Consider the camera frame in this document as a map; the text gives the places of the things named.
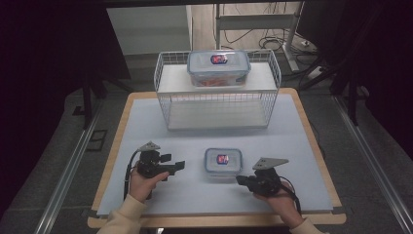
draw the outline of white wire rack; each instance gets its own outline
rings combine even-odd
[[[267,128],[281,73],[271,50],[247,51],[251,71],[241,87],[194,87],[190,52],[160,53],[154,82],[169,130]]]

